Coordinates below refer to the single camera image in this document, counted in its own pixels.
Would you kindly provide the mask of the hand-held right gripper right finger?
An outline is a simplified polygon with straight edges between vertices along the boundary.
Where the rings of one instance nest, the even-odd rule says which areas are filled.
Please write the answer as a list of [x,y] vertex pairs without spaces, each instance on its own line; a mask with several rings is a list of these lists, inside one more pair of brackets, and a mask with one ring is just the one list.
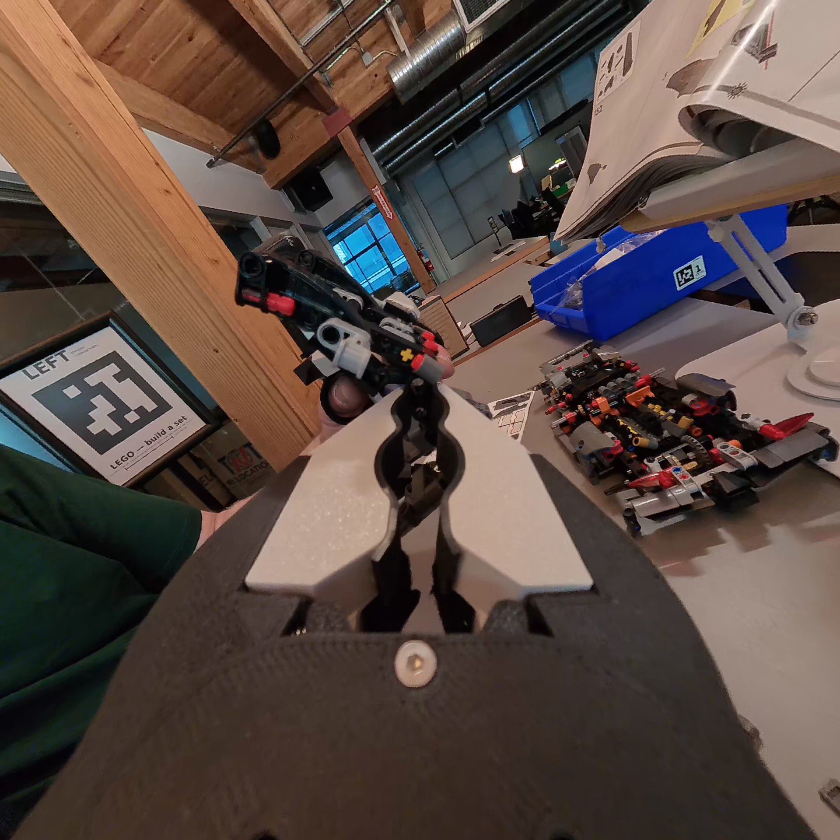
[[437,388],[444,479],[433,595],[445,632],[473,632],[502,602],[589,592],[594,581],[525,447]]

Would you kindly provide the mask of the black lego door assembly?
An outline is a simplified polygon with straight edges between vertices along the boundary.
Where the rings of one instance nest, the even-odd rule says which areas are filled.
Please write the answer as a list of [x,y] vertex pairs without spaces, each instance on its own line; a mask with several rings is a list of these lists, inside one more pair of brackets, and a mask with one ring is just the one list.
[[321,408],[343,427],[386,396],[404,391],[400,442],[385,447],[385,479],[406,533],[442,500],[449,480],[434,462],[445,373],[440,337],[420,322],[413,301],[376,299],[345,270],[303,249],[249,251],[238,259],[235,301],[278,318],[301,354],[296,376],[321,383]]

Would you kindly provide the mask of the lego car chassis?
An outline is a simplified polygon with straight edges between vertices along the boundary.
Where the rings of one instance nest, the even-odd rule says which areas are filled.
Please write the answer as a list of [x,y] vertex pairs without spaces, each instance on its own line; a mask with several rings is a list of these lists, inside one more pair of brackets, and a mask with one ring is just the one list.
[[705,508],[733,513],[803,463],[835,462],[838,442],[812,413],[740,414],[733,385],[703,374],[643,373],[590,340],[540,366],[554,437],[646,536]]

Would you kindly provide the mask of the person's left hand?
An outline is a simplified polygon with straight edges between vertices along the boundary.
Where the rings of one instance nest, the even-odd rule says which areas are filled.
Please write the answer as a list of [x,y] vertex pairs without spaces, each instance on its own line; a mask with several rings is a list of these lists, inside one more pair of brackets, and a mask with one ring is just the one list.
[[320,431],[303,450],[304,455],[311,454],[315,448],[344,428],[344,424],[338,423],[335,417],[351,422],[373,404],[370,396],[359,387],[358,380],[344,373],[329,386],[327,394],[332,413],[319,406]]

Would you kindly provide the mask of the blue-lit window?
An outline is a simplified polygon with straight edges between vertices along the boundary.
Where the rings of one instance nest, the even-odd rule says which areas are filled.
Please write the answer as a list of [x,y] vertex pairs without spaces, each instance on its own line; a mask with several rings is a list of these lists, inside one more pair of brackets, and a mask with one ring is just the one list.
[[340,264],[369,292],[410,273],[407,259],[373,203],[361,204],[325,227],[324,233]]

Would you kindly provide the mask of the printed cardboard moving box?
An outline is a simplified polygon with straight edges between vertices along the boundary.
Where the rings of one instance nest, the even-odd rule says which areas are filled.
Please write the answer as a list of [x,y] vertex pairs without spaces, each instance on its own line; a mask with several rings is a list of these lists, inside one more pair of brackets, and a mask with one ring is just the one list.
[[142,489],[200,511],[220,512],[256,494],[273,474],[248,436],[227,421],[182,456],[171,459]]

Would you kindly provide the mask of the slanted wooden beam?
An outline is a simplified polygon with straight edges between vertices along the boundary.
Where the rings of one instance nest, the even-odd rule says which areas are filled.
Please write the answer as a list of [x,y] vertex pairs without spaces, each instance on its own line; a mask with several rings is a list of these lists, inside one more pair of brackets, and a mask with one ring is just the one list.
[[414,279],[419,283],[426,294],[434,291],[436,285],[428,273],[425,264],[417,255],[416,248],[407,230],[392,206],[380,179],[377,177],[373,166],[361,148],[354,130],[350,124],[338,132],[337,137],[343,151],[347,154],[353,168],[356,170],[362,183],[368,190],[371,199],[376,204],[383,216],[387,227],[393,235],[395,242],[412,272]]

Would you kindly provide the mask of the black box device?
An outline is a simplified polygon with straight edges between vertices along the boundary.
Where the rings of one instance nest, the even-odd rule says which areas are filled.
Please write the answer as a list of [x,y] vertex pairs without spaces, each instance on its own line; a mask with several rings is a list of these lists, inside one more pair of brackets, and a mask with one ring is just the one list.
[[519,295],[472,321],[473,338],[480,348],[485,348],[529,323],[535,314],[533,304],[528,304],[524,296]]

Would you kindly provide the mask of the framed marker sign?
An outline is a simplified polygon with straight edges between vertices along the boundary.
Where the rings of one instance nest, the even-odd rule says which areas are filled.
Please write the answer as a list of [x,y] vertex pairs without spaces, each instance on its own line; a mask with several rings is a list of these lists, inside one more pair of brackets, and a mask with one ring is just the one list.
[[4,361],[1,397],[64,466],[118,487],[156,477],[225,420],[116,311]]

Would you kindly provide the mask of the person's green shirt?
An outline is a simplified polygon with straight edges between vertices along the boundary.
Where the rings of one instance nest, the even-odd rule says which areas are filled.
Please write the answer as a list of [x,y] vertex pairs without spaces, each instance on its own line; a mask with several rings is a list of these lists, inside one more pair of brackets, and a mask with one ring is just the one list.
[[76,750],[202,529],[202,512],[182,502],[2,446],[2,838]]

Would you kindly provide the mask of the blue plastic parts bin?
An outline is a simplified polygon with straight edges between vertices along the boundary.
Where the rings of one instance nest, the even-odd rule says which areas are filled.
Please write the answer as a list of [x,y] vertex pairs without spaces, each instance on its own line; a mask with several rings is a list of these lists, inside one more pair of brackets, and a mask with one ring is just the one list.
[[599,257],[597,242],[579,248],[531,279],[541,320],[596,340],[617,336],[709,284],[730,275],[736,264],[713,241],[703,222],[631,234],[614,227],[602,236],[605,249],[635,237],[635,248],[589,279],[583,309],[560,308],[566,288]]

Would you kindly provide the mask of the white book stand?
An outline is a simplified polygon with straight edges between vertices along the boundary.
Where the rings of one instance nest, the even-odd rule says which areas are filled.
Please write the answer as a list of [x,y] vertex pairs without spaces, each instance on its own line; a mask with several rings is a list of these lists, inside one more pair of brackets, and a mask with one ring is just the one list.
[[839,153],[795,139],[660,186],[625,217],[643,233],[703,222],[769,306],[778,325],[686,364],[681,373],[721,375],[748,411],[769,418],[813,413],[838,438],[839,303],[807,306],[748,230],[742,213],[838,192]]

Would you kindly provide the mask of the black wall speaker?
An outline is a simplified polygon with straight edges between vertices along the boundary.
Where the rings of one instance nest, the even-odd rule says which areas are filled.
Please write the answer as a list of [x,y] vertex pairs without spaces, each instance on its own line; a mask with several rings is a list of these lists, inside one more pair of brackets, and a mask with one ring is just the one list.
[[292,177],[286,189],[308,213],[316,213],[333,200],[332,192],[320,170],[313,166]]

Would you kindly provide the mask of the wooden post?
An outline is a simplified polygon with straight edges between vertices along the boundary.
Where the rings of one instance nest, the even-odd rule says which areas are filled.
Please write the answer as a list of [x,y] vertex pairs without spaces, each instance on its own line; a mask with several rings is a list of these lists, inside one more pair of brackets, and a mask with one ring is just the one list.
[[235,304],[237,261],[48,2],[2,2],[2,156],[281,470],[319,388],[280,322]]

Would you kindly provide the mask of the silver air duct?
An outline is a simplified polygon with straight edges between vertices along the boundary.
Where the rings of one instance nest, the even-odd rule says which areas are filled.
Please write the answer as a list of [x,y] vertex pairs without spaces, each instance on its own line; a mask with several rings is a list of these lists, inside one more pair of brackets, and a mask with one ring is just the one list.
[[394,58],[386,72],[398,101],[408,103],[452,67],[463,54],[466,37],[461,17],[453,9],[424,31],[407,53]]

